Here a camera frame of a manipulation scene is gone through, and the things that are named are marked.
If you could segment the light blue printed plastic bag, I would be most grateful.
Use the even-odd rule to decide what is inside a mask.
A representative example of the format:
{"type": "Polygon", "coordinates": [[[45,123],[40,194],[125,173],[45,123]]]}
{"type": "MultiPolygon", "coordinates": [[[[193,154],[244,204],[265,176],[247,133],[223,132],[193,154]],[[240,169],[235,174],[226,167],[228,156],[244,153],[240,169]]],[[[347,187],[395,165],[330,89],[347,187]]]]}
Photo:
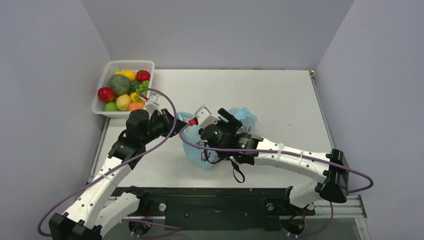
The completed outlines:
{"type": "MultiPolygon", "coordinates": [[[[233,107],[227,110],[236,119],[241,121],[242,126],[237,131],[238,133],[254,133],[256,128],[257,116],[248,110],[248,108],[233,107]]],[[[204,146],[205,143],[201,140],[199,135],[200,127],[198,125],[190,126],[182,132],[184,139],[192,144],[204,146]]],[[[185,142],[182,144],[183,151],[188,160],[205,169],[209,170],[213,167],[213,163],[219,161],[218,155],[215,151],[199,149],[192,147],[185,142]]]]}

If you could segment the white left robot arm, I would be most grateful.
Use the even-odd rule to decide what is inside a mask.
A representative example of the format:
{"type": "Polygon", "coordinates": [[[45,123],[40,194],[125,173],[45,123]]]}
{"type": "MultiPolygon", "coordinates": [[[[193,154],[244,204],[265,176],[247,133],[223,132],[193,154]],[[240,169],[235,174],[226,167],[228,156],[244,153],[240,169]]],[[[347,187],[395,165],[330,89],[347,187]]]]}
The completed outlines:
{"type": "Polygon", "coordinates": [[[118,184],[148,153],[147,144],[163,137],[178,135],[186,122],[172,116],[167,109],[135,110],[126,120],[126,129],[118,136],[103,166],[77,200],[64,213],[55,213],[48,221],[54,240],[101,240],[129,214],[143,215],[149,209],[148,192],[131,187],[110,206],[105,203],[118,184]]]}

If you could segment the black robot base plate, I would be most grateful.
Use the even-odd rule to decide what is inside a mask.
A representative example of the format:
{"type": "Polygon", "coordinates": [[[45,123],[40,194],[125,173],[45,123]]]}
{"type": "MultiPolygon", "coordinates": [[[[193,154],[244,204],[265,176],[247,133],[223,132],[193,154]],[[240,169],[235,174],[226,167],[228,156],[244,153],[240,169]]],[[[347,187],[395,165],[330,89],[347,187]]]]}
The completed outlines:
{"type": "Polygon", "coordinates": [[[284,220],[314,216],[289,204],[289,188],[118,187],[111,199],[137,192],[144,199],[133,217],[149,215],[186,231],[277,231],[284,220]]]}

